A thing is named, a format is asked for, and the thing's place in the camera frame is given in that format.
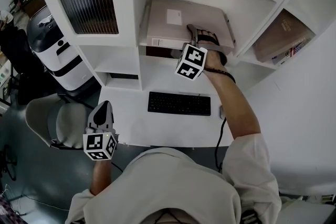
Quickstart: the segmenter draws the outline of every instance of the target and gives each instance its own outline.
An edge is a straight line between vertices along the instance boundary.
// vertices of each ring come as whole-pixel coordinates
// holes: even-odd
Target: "keyboard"
[[[210,97],[150,92],[148,112],[210,116]]]

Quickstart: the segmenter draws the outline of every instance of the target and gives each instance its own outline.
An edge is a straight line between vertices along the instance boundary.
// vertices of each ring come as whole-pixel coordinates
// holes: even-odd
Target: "gray floor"
[[[97,105],[98,98],[99,92],[96,92],[86,102]],[[25,194],[49,205],[69,209],[73,195],[89,187],[95,163],[83,152],[60,151],[46,146],[26,125],[24,106],[14,103],[0,119],[0,130],[0,148],[4,144],[10,145],[18,161],[17,180],[11,181],[6,174],[1,180],[9,198]],[[133,158],[147,149],[118,145],[113,162],[124,169]],[[219,160],[223,160],[226,149],[219,149]],[[214,148],[180,150],[197,163],[215,168]],[[119,175],[119,170],[114,168],[113,180]],[[36,203],[26,197],[12,202],[12,207],[20,214],[27,214],[23,219],[28,223],[64,223],[67,217],[67,211]]]

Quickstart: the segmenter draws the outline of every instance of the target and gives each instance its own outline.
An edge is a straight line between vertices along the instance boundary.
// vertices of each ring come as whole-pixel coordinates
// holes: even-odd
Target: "black wristband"
[[[208,72],[212,72],[212,73],[218,73],[218,74],[223,74],[228,76],[229,78],[231,78],[233,80],[234,83],[236,83],[235,78],[228,72],[222,71],[222,70],[218,70],[218,69],[212,69],[212,68],[204,68],[205,71]]]

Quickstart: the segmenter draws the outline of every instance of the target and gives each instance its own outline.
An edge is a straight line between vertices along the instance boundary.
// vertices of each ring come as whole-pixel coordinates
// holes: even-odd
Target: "cable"
[[[112,165],[114,165],[116,168],[118,168],[121,172],[124,172],[123,169],[121,169],[118,165],[116,165],[114,162],[111,162]]]
[[[218,142],[217,142],[216,148],[215,148],[215,162],[216,162],[216,168],[218,169],[218,172],[219,172],[219,173],[220,173],[220,171],[222,170],[223,162],[221,162],[221,163],[218,165],[217,151],[218,151],[218,147],[219,147],[220,141],[222,140],[223,129],[224,129],[225,122],[226,122],[226,118],[224,119],[224,121],[223,121],[223,123],[222,123],[222,126],[220,127],[220,136],[219,136],[219,140],[218,140]]]
[[[44,203],[44,202],[41,202],[41,201],[39,201],[39,200],[36,200],[36,199],[30,198],[30,197],[28,197],[28,196],[27,196],[27,195],[25,195],[25,194],[22,194],[22,196],[24,196],[24,197],[26,197],[26,198],[28,198],[28,199],[30,199],[30,200],[36,201],[36,202],[38,202],[38,203],[40,203],[40,204],[43,204],[43,205],[46,205],[46,206],[49,206],[49,207],[56,208],[56,209],[58,209],[58,210],[62,210],[62,211],[69,211],[68,209],[62,209],[62,208],[59,208],[59,207],[56,207],[56,206],[52,206],[52,205],[46,204],[46,203]]]

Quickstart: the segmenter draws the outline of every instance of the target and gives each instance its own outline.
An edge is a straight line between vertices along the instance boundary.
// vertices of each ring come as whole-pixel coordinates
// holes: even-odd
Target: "book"
[[[283,10],[254,43],[258,61],[265,62],[313,36],[312,31],[295,16]]]
[[[293,57],[295,54],[298,53],[300,49],[302,49],[311,39],[307,38],[305,41],[303,41],[301,44],[297,45],[296,47],[290,48],[286,52],[283,52],[279,54],[278,56],[275,56],[272,58],[272,62],[275,66],[281,66],[283,65],[288,59]]]

